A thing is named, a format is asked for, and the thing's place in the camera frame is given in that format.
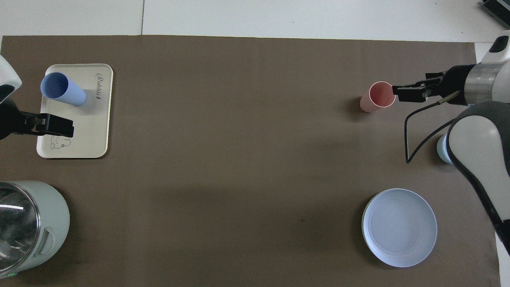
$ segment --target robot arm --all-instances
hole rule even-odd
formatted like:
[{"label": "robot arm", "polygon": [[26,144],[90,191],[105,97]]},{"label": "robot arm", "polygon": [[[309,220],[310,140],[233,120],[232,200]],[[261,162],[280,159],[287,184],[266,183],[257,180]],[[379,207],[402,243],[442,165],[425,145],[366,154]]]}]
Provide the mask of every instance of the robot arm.
[{"label": "robot arm", "polygon": [[62,135],[72,137],[72,121],[48,113],[19,111],[9,97],[21,86],[21,79],[11,65],[0,56],[0,139],[11,133]]},{"label": "robot arm", "polygon": [[[472,184],[510,254],[509,38],[510,30],[504,31],[476,65],[454,66],[446,72],[426,74],[426,80],[393,86],[393,93],[401,102],[425,102],[429,96],[439,95],[443,99],[437,104],[448,102],[470,106],[451,121],[447,133],[448,155]],[[413,112],[407,119],[434,105]],[[406,160],[410,162],[412,157],[407,157],[405,132],[407,119],[404,139]]]},{"label": "robot arm", "polygon": [[465,110],[451,124],[447,143],[510,254],[510,105],[487,101]]},{"label": "robot arm", "polygon": [[401,102],[422,103],[429,96],[460,94],[450,104],[472,106],[486,101],[510,103],[510,30],[504,31],[476,65],[460,65],[448,71],[425,74],[411,85],[393,86]]}]

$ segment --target brown table mat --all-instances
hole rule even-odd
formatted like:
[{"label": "brown table mat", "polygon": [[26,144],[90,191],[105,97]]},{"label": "brown table mat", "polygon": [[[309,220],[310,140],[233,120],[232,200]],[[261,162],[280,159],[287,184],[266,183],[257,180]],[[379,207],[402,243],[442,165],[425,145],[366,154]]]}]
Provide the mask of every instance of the brown table mat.
[{"label": "brown table mat", "polygon": [[[52,64],[114,70],[104,158],[48,160],[34,136],[0,141],[1,179],[51,184],[71,212],[61,250],[2,286],[499,286],[494,231],[435,153],[440,135],[404,161],[404,118],[424,104],[358,107],[375,81],[475,63],[472,43],[9,36],[2,55],[23,111],[39,110]],[[464,108],[412,119],[411,148]],[[366,204],[392,187],[420,194],[438,221],[434,250],[411,268],[385,265],[362,237]]]}]

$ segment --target cup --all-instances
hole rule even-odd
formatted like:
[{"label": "cup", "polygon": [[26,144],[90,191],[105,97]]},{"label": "cup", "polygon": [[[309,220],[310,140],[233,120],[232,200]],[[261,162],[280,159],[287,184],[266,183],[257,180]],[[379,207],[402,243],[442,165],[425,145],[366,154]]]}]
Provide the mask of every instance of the cup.
[{"label": "cup", "polygon": [[41,93],[48,99],[74,106],[81,106],[87,94],[63,73],[50,73],[41,81]]},{"label": "cup", "polygon": [[446,149],[446,134],[444,134],[442,137],[439,138],[436,149],[438,151],[439,157],[445,163],[453,164],[453,162],[450,159],[450,156],[448,155],[448,150]]},{"label": "cup", "polygon": [[395,102],[395,98],[391,84],[375,82],[361,97],[360,108],[366,112],[375,112],[391,106]]}]

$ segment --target rabbit logo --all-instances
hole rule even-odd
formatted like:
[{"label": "rabbit logo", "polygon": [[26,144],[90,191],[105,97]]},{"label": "rabbit logo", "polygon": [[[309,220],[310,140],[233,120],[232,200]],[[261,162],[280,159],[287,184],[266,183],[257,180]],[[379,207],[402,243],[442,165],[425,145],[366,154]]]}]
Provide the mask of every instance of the rabbit logo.
[{"label": "rabbit logo", "polygon": [[98,100],[101,100],[101,87],[102,87],[102,83],[104,81],[104,78],[101,74],[96,74],[96,77],[95,77],[96,81],[97,81],[97,85],[96,85],[96,99]]},{"label": "rabbit logo", "polygon": [[63,148],[63,147],[68,147],[70,145],[71,145],[70,138],[52,135],[52,143],[49,146],[49,148],[54,150],[54,149],[59,149],[59,148]]}]

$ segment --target electric kettle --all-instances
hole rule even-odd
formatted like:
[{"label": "electric kettle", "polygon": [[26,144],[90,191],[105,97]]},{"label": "electric kettle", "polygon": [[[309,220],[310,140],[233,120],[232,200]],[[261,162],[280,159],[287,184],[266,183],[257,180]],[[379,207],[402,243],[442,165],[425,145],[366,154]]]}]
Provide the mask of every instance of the electric kettle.
[{"label": "electric kettle", "polygon": [[50,259],[67,237],[69,219],[64,198],[52,186],[0,182],[0,278]]}]

